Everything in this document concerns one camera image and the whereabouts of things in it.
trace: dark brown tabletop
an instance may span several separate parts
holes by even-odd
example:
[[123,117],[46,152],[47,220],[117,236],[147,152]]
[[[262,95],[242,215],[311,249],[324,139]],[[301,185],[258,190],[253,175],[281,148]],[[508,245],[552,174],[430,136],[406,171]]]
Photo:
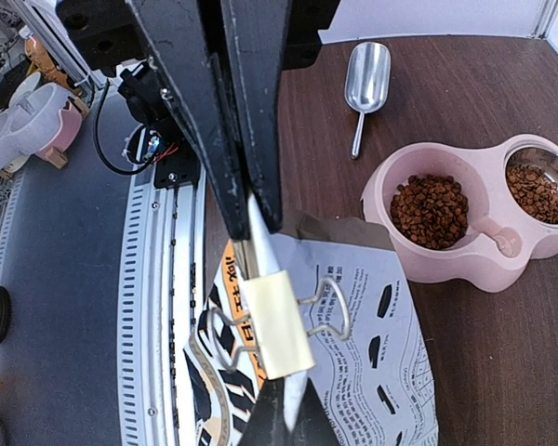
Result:
[[[543,41],[483,37],[382,40],[392,53],[389,99],[366,118],[343,98],[354,44],[323,48],[285,72],[280,95],[285,209],[362,216],[371,173],[407,144],[481,148],[533,133],[558,144],[558,55]],[[207,283],[227,235],[207,203]],[[558,256],[532,261],[508,290],[464,281],[411,283],[435,378],[443,446],[558,446]]]

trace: food bag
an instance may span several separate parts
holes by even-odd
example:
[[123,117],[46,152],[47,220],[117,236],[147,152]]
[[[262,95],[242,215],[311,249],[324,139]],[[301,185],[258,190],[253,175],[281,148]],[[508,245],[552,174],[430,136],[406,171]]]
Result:
[[[298,213],[286,216],[283,233],[272,236],[272,247],[298,299],[314,295],[326,276],[339,284],[352,335],[343,342],[328,332],[310,337],[316,366],[309,371],[299,424],[293,435],[288,433],[280,416],[268,415],[281,405],[282,386],[266,380],[256,351],[241,354],[232,373],[217,360],[213,342],[228,352],[256,346],[250,321],[215,323],[216,339],[209,339],[207,313],[213,307],[232,321],[247,314],[229,243],[184,349],[193,385],[196,444],[436,446],[432,370],[388,232],[357,218],[319,221]],[[329,291],[315,304],[299,308],[307,330],[343,324],[339,302]],[[274,418],[265,421],[265,416]]]

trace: scoop handle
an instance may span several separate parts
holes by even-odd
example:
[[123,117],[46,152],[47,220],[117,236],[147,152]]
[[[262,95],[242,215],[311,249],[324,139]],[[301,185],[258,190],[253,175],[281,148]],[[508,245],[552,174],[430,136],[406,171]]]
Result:
[[364,130],[365,113],[360,113],[360,119],[357,122],[357,130],[355,130],[355,138],[353,139],[352,159],[357,160],[360,157],[360,145],[362,144],[362,131]]

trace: dry cat food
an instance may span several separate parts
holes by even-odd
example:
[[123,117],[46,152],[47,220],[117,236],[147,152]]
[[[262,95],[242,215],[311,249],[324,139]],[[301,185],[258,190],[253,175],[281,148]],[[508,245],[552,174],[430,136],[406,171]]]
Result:
[[514,200],[533,218],[558,224],[558,185],[533,165],[516,165],[506,172]]
[[409,177],[392,197],[394,226],[407,239],[430,249],[446,249],[467,232],[467,197],[453,177]]

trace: orange stripe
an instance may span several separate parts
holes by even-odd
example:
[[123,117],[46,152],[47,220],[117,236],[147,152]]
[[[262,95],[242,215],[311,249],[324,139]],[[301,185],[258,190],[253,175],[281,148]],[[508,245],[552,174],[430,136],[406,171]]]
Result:
[[[227,243],[225,247],[225,252],[223,253],[223,284],[225,285],[225,291],[230,299],[230,308],[232,309],[232,317],[234,320],[238,320],[246,315],[244,307],[242,305],[242,296],[240,295],[240,289],[238,288],[237,281],[237,270],[235,266],[235,254],[233,252],[232,241]],[[254,335],[252,327],[249,321],[244,321],[238,325],[238,332],[240,337],[244,342],[246,347],[255,347],[256,343],[254,341]],[[265,380],[267,379],[267,374],[264,369],[260,366],[259,358],[256,353],[249,353],[250,361],[259,379],[259,388],[262,387]]]

